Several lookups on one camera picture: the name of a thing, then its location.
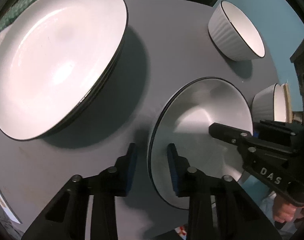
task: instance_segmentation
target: round table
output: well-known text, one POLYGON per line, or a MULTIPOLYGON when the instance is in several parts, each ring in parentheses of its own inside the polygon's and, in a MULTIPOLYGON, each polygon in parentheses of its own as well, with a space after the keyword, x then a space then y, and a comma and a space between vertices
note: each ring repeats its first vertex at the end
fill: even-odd
POLYGON ((200 77, 234 84, 251 104, 277 83, 266 46, 262 59, 233 62, 213 45, 207 25, 214 8, 184 0, 125 0, 129 26, 120 60, 93 103, 71 125, 44 139, 18 142, 0 131, 0 191, 25 231, 74 174, 112 166, 129 143, 138 147, 132 190, 116 198, 119 239, 147 239, 187 222, 166 204, 148 177, 149 131, 166 102, 200 77))

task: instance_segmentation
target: metal pin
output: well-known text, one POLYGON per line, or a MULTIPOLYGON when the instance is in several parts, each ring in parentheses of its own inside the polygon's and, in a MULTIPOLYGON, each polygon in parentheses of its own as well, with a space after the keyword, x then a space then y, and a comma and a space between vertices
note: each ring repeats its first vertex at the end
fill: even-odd
POLYGON ((228 181, 228 182, 233 181, 233 178, 232 178, 232 176, 230 176, 230 175, 224 175, 224 176, 223 176, 223 179, 224 179, 225 181, 228 181))
POLYGON ((196 167, 188 167, 188 173, 196 173, 197 169, 196 167))
POLYGON ((71 180, 73 182, 79 182, 82 179, 82 177, 80 175, 73 175, 71 180))
POLYGON ((251 153, 254 153, 254 152, 256 152, 256 149, 254 147, 249 147, 248 151, 251 152, 251 153))
POLYGON ((117 168, 115 166, 108 168, 108 173, 116 173, 116 172, 117 172, 117 168))

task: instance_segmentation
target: white bowl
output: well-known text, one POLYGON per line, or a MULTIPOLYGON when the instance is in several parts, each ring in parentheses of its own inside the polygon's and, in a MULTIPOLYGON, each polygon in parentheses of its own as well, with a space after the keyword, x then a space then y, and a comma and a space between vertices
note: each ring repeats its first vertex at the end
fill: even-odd
POLYGON ((181 88, 166 104, 154 126, 148 147, 148 172, 159 195, 170 205, 188 209, 189 198, 179 198, 172 187, 166 149, 175 143, 206 175, 221 178, 229 174, 238 181, 243 160, 236 146, 209 135, 218 122, 253 134, 247 102, 237 88, 217 78, 201 78, 181 88))
POLYGON ((253 23, 228 1, 221 1, 215 9, 208 30, 215 45, 232 60, 251 60, 265 56, 262 38, 253 23))
POLYGON ((0 45, 0 129, 16 140, 54 130, 84 107, 121 51, 124 0, 37 0, 0 45))
POLYGON ((284 89, 279 84, 274 84, 258 93, 252 102, 253 122, 271 120, 286 122, 287 107, 284 89))

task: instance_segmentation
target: person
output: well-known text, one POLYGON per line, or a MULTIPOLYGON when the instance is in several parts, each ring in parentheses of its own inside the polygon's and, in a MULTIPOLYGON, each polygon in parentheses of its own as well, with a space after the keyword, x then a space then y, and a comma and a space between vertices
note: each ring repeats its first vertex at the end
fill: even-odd
MULTIPOLYGON (((295 211, 297 207, 286 201, 280 195, 276 195, 272 207, 273 219, 277 222, 284 223, 290 222, 294 218, 295 211)), ((304 207, 300 214, 298 215, 297 219, 302 219, 304 217, 304 207)))

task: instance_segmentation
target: white lettering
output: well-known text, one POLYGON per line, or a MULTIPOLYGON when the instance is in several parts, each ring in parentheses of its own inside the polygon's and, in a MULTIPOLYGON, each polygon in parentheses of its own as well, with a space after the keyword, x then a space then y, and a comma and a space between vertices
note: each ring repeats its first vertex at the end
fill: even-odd
POLYGON ((267 174, 267 172, 268 172, 268 170, 267 170, 266 168, 262 168, 262 170, 261 170, 261 174, 262 174, 262 175, 267 174))
POLYGON ((271 173, 271 174, 268 176, 268 179, 273 180, 273 173, 271 173))
POLYGON ((276 181, 274 181, 274 183, 275 183, 275 184, 280 184, 281 179, 282 179, 281 177, 277 177, 277 178, 275 179, 276 181))

